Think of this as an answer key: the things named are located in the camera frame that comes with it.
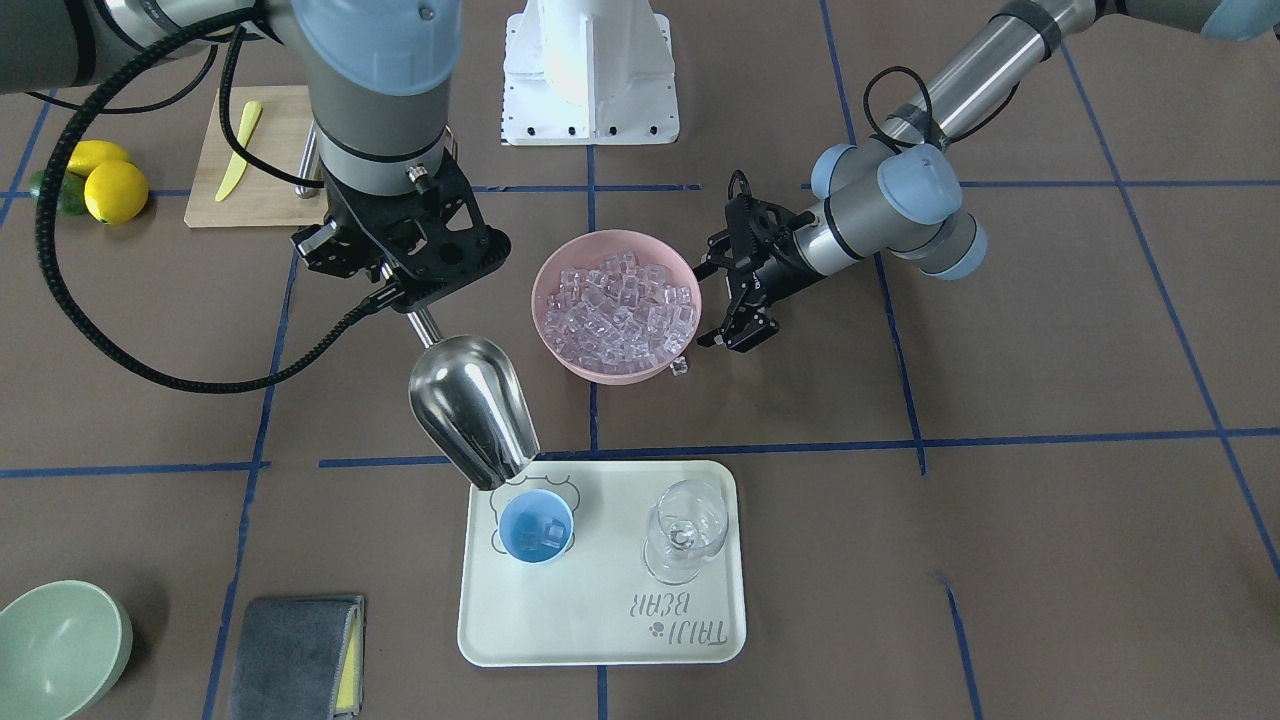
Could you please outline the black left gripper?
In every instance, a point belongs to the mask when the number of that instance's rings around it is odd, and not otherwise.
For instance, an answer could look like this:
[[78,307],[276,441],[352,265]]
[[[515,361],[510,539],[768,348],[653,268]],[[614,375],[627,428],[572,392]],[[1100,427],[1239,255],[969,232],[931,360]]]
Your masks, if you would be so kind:
[[698,283],[723,273],[730,301],[722,323],[698,336],[696,345],[746,354],[780,332],[772,305],[817,282],[796,238],[817,217],[736,193],[724,205],[724,218],[727,227],[708,240],[692,273]]

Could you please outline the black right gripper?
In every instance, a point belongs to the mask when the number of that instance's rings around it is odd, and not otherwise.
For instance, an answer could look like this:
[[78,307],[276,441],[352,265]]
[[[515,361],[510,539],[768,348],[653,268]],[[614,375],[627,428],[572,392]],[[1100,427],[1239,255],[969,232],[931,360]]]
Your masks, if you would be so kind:
[[412,311],[499,269],[508,234],[485,223],[472,186],[451,151],[436,170],[406,173],[407,193],[365,193],[326,182],[328,213],[292,241],[311,272],[339,278],[365,273],[381,282],[360,306]]

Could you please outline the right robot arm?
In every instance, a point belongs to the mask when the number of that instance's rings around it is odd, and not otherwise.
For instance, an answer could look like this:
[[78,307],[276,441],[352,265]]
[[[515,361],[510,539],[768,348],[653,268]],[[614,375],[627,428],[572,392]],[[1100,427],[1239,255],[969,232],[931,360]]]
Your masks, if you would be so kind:
[[493,273],[508,237],[485,224],[451,147],[457,1],[5,1],[3,92],[101,83],[200,22],[241,26],[297,54],[328,211],[294,242],[330,275],[390,275],[413,313]]

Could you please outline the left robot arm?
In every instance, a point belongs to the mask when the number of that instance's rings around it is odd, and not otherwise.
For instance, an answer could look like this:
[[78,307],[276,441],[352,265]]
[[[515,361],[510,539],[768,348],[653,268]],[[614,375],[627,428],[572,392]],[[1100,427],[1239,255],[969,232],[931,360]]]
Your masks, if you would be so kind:
[[828,147],[812,169],[815,204],[791,211],[756,196],[736,170],[726,227],[708,240],[699,281],[723,273],[724,316],[701,347],[745,354],[780,331],[776,304],[878,252],[956,281],[986,259],[986,228],[963,206],[947,151],[993,120],[1062,41],[1107,15],[1243,42],[1277,28],[1275,1],[1007,1],[932,79],[900,67],[916,95],[883,120],[864,115],[864,143]]

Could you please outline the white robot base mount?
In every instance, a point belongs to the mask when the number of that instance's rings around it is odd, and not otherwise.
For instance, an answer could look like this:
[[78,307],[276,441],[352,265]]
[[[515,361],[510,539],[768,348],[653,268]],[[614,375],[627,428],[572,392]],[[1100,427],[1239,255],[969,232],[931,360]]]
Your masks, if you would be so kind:
[[678,141],[671,24],[649,1],[527,1],[504,38],[502,143]]

